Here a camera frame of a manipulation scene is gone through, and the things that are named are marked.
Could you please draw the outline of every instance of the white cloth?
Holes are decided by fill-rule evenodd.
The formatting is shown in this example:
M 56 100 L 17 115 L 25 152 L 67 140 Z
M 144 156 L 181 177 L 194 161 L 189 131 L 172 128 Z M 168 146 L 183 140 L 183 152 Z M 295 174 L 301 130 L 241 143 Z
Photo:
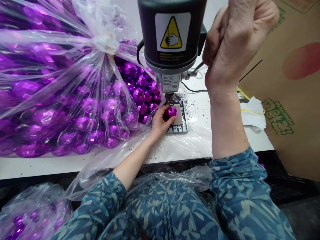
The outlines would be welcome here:
M 244 126 L 251 125 L 254 131 L 260 131 L 266 128 L 265 116 L 263 114 L 257 114 L 263 113 L 263 107 L 260 100 L 252 97 L 248 103 L 240 103 L 240 107 L 243 110 L 253 111 L 241 111 L 242 123 Z

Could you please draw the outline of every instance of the cardboard box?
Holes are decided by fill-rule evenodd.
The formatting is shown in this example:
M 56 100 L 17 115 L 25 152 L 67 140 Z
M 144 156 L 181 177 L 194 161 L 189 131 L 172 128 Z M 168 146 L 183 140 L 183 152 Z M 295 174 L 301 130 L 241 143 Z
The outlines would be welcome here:
M 320 181 L 320 1 L 275 3 L 280 20 L 239 87 L 263 102 L 266 133 L 287 172 Z

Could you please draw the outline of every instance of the red circle print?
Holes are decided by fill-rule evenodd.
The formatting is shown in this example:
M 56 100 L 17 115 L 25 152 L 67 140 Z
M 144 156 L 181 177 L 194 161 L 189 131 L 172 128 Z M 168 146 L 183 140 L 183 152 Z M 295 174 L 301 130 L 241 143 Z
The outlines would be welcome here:
M 290 80 L 299 80 L 320 70 L 320 42 L 313 42 L 289 53 L 283 62 L 283 73 Z

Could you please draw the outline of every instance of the yellow cable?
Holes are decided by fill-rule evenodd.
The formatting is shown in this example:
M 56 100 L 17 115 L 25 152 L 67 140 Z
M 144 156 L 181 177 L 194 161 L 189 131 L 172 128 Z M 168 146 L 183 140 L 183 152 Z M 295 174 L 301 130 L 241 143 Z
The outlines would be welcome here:
M 247 100 L 250 101 L 250 98 L 240 88 L 237 87 L 237 91 L 239 91 Z M 261 115 L 266 113 L 265 109 L 263 109 L 263 113 L 254 112 L 254 111 L 251 111 L 251 110 L 248 110 L 248 109 L 241 109 L 241 111 L 243 111 L 243 112 L 253 112 L 253 113 L 261 114 Z

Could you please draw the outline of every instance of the person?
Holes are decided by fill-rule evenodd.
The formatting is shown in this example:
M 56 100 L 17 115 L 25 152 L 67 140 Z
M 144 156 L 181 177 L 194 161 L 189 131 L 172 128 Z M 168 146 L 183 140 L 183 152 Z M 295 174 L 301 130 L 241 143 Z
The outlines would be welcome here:
M 182 182 L 160 180 L 126 196 L 148 152 L 174 120 L 165 122 L 166 107 L 160 107 L 150 135 L 88 192 L 52 239 L 295 239 L 249 146 L 236 90 L 278 16 L 271 0 L 229 0 L 207 34 L 203 61 L 209 67 L 215 200 Z

